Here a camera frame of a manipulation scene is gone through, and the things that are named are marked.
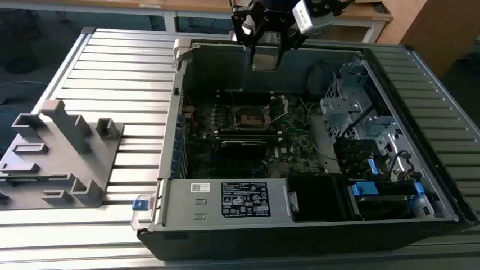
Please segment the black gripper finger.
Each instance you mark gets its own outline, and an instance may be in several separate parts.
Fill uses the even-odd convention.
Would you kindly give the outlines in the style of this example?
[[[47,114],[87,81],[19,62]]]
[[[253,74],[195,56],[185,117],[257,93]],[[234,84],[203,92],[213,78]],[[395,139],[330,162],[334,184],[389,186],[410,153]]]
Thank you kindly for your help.
[[[250,49],[249,65],[253,66],[257,45],[263,36],[263,4],[234,5],[231,19],[237,41]]]
[[[278,33],[281,35],[281,43],[278,45],[277,68],[281,67],[285,52],[297,50],[307,39],[303,35],[295,19],[278,19]]]

